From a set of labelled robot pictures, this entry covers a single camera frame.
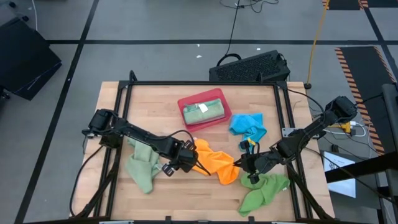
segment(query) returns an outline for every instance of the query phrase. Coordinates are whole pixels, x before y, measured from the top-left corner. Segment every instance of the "orange towel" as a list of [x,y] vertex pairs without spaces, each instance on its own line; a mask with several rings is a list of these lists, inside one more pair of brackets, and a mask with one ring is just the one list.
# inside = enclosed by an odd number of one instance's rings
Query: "orange towel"
[[[197,139],[195,141],[198,152],[199,162],[209,171],[214,174],[217,172],[218,178],[221,184],[230,184],[238,178],[239,168],[233,165],[234,158],[225,152],[214,152],[209,148],[209,143],[203,139]],[[207,175],[207,173],[201,170],[199,167],[194,166],[194,170]]]

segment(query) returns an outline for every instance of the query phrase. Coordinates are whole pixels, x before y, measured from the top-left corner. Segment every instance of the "red plastic container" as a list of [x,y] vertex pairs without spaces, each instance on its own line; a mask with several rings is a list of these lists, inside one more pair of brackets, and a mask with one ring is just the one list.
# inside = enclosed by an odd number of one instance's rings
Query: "red plastic container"
[[[184,114],[182,112],[182,110],[184,109],[185,105],[192,105],[192,104],[195,104],[195,103],[202,103],[202,102],[206,102],[206,101],[210,101],[210,100],[215,100],[215,99],[218,99],[218,98],[221,100],[221,103],[223,104],[224,114],[225,114],[224,118],[220,118],[220,119],[217,119],[215,121],[205,122],[205,123],[202,123],[202,124],[187,124],[185,122]],[[177,103],[178,103],[178,107],[180,108],[182,120],[184,121],[185,127],[190,132],[198,131],[198,130],[201,130],[203,128],[207,128],[207,127],[210,127],[212,125],[219,124],[221,122],[227,121],[227,120],[230,119],[230,117],[232,115],[231,109],[229,108],[229,106],[228,106],[228,104],[226,102],[225,96],[223,94],[223,91],[220,88],[215,88],[214,90],[204,91],[203,93],[199,93],[199,94],[196,94],[196,95],[192,95],[192,96],[188,96],[186,98],[179,99],[177,101]]]

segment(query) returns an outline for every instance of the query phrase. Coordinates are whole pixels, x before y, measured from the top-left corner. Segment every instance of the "green cloth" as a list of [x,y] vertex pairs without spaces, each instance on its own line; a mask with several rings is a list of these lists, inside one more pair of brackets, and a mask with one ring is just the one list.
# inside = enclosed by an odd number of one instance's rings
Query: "green cloth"
[[[206,105],[208,111],[202,112],[199,108],[200,104]],[[200,124],[225,117],[224,107],[220,99],[186,105],[182,112],[186,124]]]
[[238,209],[239,214],[243,217],[261,206],[269,205],[274,200],[275,195],[290,184],[290,180],[281,174],[260,174],[260,181],[252,184],[250,179],[248,179],[248,175],[246,173],[242,176],[241,183],[243,186],[253,190],[244,197],[243,203]]
[[125,168],[138,187],[149,194],[153,190],[152,179],[161,170],[159,154],[146,144],[129,138],[127,142],[134,147],[134,153],[127,159]]

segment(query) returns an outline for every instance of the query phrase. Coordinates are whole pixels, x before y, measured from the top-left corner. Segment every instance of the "concrete floor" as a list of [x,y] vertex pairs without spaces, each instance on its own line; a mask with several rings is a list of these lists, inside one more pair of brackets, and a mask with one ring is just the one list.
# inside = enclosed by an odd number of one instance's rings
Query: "concrete floor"
[[[224,0],[233,5],[232,0]],[[16,1],[19,11],[31,20],[31,1]],[[38,30],[48,40],[79,40],[93,0],[36,1]],[[371,9],[386,40],[398,40],[395,21],[398,9]],[[312,40],[322,15],[322,2],[280,0],[265,4],[260,14],[240,9],[234,39]],[[230,36],[234,10],[215,0],[99,0],[88,40],[199,40]],[[320,40],[377,40],[364,11],[328,11]],[[25,222],[68,217],[68,202],[76,173],[83,159],[81,130],[93,115],[102,81],[126,80],[133,69],[139,80],[208,80],[208,69],[225,54],[226,44],[86,44],[80,55],[49,153],[35,188]],[[335,47],[318,45],[313,60],[313,88],[309,95],[322,105],[349,90]],[[74,57],[76,44],[53,44],[51,49],[63,66],[32,100],[16,96],[0,103],[0,223],[14,223],[27,184],[42,148],[61,89]],[[388,46],[398,58],[398,46]],[[311,45],[232,45],[230,52],[248,57],[269,50],[283,53],[292,71],[292,81],[305,81]],[[368,157],[367,146],[327,138]],[[357,140],[366,142],[366,138]],[[321,149],[330,144],[319,141]],[[332,198],[336,216],[344,221],[377,223],[376,211],[352,207]]]

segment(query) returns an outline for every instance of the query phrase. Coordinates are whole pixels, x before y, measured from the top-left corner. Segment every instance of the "white cable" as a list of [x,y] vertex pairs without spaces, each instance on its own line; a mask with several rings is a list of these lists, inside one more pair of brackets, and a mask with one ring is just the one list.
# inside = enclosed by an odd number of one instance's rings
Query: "white cable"
[[373,150],[372,150],[372,147],[371,147],[371,133],[369,132],[369,130],[371,129],[371,124],[373,124],[373,123],[372,123],[371,120],[365,118],[365,119],[361,119],[359,121],[359,124],[361,124],[362,121],[368,121],[369,122],[369,125],[368,125],[368,145],[369,145],[369,159],[370,159],[370,158],[372,158]]
[[[353,137],[365,137],[365,135],[366,135],[365,127],[364,127],[364,126],[361,126],[361,125],[358,125],[358,127],[361,127],[361,128],[362,128],[363,134],[361,134],[361,135],[354,135]],[[326,132],[328,132],[328,133],[332,133],[332,134],[344,134],[344,135],[346,135],[346,133],[334,132],[334,131],[329,131],[329,130],[326,130],[326,129],[324,129],[324,131],[326,131]]]
[[36,31],[38,31],[38,30],[37,30],[37,11],[36,11],[35,0],[32,0],[32,5],[33,5],[33,10],[35,11],[35,24],[36,24]]

